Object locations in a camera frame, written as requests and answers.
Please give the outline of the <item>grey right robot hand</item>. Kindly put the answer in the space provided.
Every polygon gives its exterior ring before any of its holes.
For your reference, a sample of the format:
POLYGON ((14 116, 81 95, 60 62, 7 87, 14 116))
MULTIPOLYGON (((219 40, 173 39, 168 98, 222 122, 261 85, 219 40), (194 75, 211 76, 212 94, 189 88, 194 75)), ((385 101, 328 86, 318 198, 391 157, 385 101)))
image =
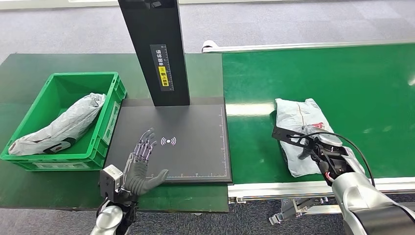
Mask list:
POLYGON ((306 140, 303 142, 304 144, 307 144, 307 147, 304 147, 302 152, 298 155, 300 160, 304 160, 308 156, 311 156, 311 153, 317 144, 328 147, 329 150, 343 146, 342 141, 337 136, 323 128, 315 125, 304 125, 301 127, 301 130, 304 135, 309 136, 306 137, 306 140))

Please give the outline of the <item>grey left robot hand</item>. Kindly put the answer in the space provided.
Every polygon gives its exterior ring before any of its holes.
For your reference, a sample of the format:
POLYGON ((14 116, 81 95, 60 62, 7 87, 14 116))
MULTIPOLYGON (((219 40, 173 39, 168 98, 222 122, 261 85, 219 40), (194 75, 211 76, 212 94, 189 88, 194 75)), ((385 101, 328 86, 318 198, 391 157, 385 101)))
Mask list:
POLYGON ((150 128, 141 135, 134 150, 129 154, 124 169, 123 188, 134 195, 146 194, 164 183, 169 174, 168 169, 163 169, 156 177, 147 178, 148 163, 156 144, 154 128, 150 128))

